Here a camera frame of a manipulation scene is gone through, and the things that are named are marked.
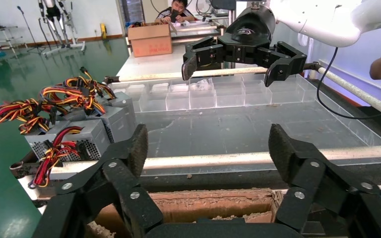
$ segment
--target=metal bar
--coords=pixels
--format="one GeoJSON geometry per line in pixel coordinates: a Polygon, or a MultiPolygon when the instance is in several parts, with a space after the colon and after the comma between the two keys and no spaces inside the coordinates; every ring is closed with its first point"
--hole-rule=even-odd
{"type": "Polygon", "coordinates": [[[217,26],[201,26],[201,27],[195,27],[195,28],[183,28],[183,29],[176,29],[177,32],[185,32],[185,31],[201,31],[201,30],[210,30],[210,29],[217,29],[217,26]]]}
{"type": "MultiPolygon", "coordinates": [[[[226,74],[240,74],[240,73],[266,73],[268,69],[263,67],[250,67],[250,68],[232,68],[232,69],[215,69],[215,70],[203,70],[196,71],[193,73],[193,77],[206,77],[206,76],[218,76],[226,74]]],[[[120,83],[132,82],[132,81],[151,81],[151,80],[161,80],[169,78],[181,78],[182,73],[159,73],[159,74],[149,74],[149,75],[131,75],[120,78],[120,83]]]]}
{"type": "Polygon", "coordinates": [[[186,43],[186,42],[194,42],[199,41],[203,39],[204,37],[198,37],[198,38],[189,38],[189,39],[180,39],[180,40],[172,40],[172,44],[178,44],[178,43],[186,43]]]}
{"type": "Polygon", "coordinates": [[[229,25],[228,26],[230,26],[231,23],[233,23],[233,11],[232,10],[229,10],[228,17],[229,17],[229,25]]]}
{"type": "MultiPolygon", "coordinates": [[[[317,70],[319,73],[324,74],[326,69],[324,67],[321,67],[317,70]]],[[[358,98],[361,100],[365,101],[366,103],[370,104],[370,106],[376,108],[379,112],[381,112],[381,101],[379,99],[376,99],[372,95],[366,93],[365,91],[361,90],[360,88],[354,86],[353,84],[345,81],[338,75],[332,73],[332,72],[327,72],[326,73],[327,78],[332,80],[333,82],[337,83],[339,86],[343,87],[350,93],[356,95],[358,98]]]]}
{"type": "Polygon", "coordinates": [[[233,22],[236,21],[236,10],[233,11],[233,22]]]}
{"type": "MultiPolygon", "coordinates": [[[[349,160],[381,157],[381,146],[349,147],[319,150],[328,160],[349,160]]],[[[51,174],[79,173],[92,166],[97,161],[64,162],[63,167],[54,167],[51,174]]],[[[223,165],[272,164],[269,152],[199,155],[147,158],[145,170],[206,167],[223,165]]]]}

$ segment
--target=power supply unit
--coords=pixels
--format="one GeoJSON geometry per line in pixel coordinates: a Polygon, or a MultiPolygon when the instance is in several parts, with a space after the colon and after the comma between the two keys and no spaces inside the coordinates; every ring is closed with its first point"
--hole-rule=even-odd
{"type": "MultiPolygon", "coordinates": [[[[82,130],[78,134],[67,134],[62,141],[76,141],[85,144],[90,160],[99,160],[110,145],[110,140],[103,126],[102,120],[83,120],[71,122],[68,126],[79,126],[82,130]]],[[[81,158],[71,153],[69,161],[80,161],[81,158]]]]}
{"type": "Polygon", "coordinates": [[[50,142],[53,142],[59,131],[66,128],[70,123],[71,122],[68,120],[57,121],[47,133],[43,134],[40,130],[35,130],[25,135],[24,138],[27,140],[27,143],[30,145],[37,158],[41,159],[45,156],[45,152],[47,151],[47,146],[44,141],[49,140],[50,142]]]}
{"type": "Polygon", "coordinates": [[[136,118],[135,110],[133,109],[132,98],[126,95],[124,92],[115,93],[116,98],[110,100],[112,107],[123,108],[127,118],[127,128],[130,135],[133,135],[133,132],[136,129],[136,118]]]}
{"type": "Polygon", "coordinates": [[[101,120],[111,143],[129,139],[132,134],[130,134],[127,128],[128,123],[125,110],[123,108],[114,108],[110,106],[103,106],[103,108],[106,113],[103,115],[91,114],[87,119],[101,120]]]}
{"type": "Polygon", "coordinates": [[[84,108],[77,108],[70,111],[67,115],[62,116],[61,120],[69,121],[81,121],[86,120],[87,114],[84,111],[84,108]]]}

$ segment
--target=wire bundle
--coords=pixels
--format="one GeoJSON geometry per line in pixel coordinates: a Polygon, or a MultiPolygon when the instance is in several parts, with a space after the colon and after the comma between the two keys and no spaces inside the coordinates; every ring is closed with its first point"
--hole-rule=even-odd
{"type": "Polygon", "coordinates": [[[56,111],[67,115],[70,108],[84,107],[87,113],[96,111],[103,115],[105,110],[96,101],[96,94],[103,98],[105,92],[114,99],[116,98],[114,92],[108,86],[93,80],[84,67],[80,70],[88,76],[88,79],[79,76],[69,78],[55,86],[46,87],[40,92],[41,101],[28,99],[1,104],[0,123],[17,119],[23,122],[19,126],[21,134],[28,134],[36,127],[45,133],[49,131],[49,122],[56,120],[56,111]],[[38,113],[41,111],[49,113],[50,120],[39,116],[38,113]]]}
{"type": "Polygon", "coordinates": [[[78,155],[76,150],[76,142],[64,141],[62,139],[67,134],[78,134],[82,130],[79,126],[69,126],[61,130],[55,137],[52,146],[46,151],[44,158],[40,159],[40,166],[34,179],[29,183],[30,188],[46,187],[49,184],[49,175],[52,168],[59,162],[59,160],[68,156],[70,153],[78,155]]]}
{"type": "MultiPolygon", "coordinates": [[[[49,130],[48,121],[38,113],[40,111],[50,113],[52,107],[54,105],[39,103],[35,99],[3,103],[0,105],[0,123],[17,119],[24,122],[18,127],[21,134],[28,134],[35,126],[38,126],[42,132],[47,132],[49,130]]],[[[59,107],[57,109],[63,114],[67,114],[65,109],[59,107]]]]}
{"type": "Polygon", "coordinates": [[[115,93],[109,88],[107,85],[104,85],[102,83],[99,83],[91,77],[91,75],[88,73],[88,71],[83,71],[85,75],[88,76],[88,79],[78,76],[75,78],[69,78],[65,80],[62,84],[64,87],[68,88],[76,88],[76,87],[85,87],[88,88],[91,92],[95,91],[100,97],[103,97],[103,91],[109,95],[111,99],[116,98],[115,93]]]}
{"type": "Polygon", "coordinates": [[[84,107],[86,110],[95,110],[100,115],[106,113],[103,106],[95,100],[94,91],[84,92],[76,88],[52,86],[42,89],[40,95],[46,102],[60,107],[84,107]],[[61,99],[57,93],[64,94],[64,98],[61,99]]]}

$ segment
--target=tripod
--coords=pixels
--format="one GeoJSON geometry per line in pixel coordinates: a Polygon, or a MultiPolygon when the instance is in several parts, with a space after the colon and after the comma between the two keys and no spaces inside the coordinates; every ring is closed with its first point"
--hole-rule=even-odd
{"type": "Polygon", "coordinates": [[[43,47],[42,45],[38,45],[38,44],[36,43],[36,40],[34,40],[33,33],[31,33],[30,26],[28,25],[28,22],[27,22],[27,20],[25,19],[24,12],[21,10],[21,7],[20,7],[20,6],[17,6],[17,8],[18,8],[18,10],[21,11],[21,13],[22,13],[22,17],[24,17],[25,24],[27,24],[28,31],[30,32],[31,38],[33,38],[33,42],[34,42],[34,46],[33,46],[31,49],[27,50],[27,52],[28,52],[28,53],[37,53],[37,54],[41,54],[41,52],[44,51],[46,48],[43,47]]]}

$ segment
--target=brown cardboard box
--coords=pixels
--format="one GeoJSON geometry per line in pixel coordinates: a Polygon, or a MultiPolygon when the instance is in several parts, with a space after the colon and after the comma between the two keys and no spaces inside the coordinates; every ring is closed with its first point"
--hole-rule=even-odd
{"type": "Polygon", "coordinates": [[[172,53],[172,37],[169,25],[149,25],[128,29],[128,39],[135,57],[172,53]]]}
{"type": "MultiPolygon", "coordinates": [[[[192,223],[205,217],[230,220],[243,217],[246,223],[274,222],[283,195],[270,189],[196,190],[150,193],[164,215],[165,223],[192,223]]],[[[128,232],[113,205],[103,208],[95,222],[115,237],[128,237],[128,232]]]]}

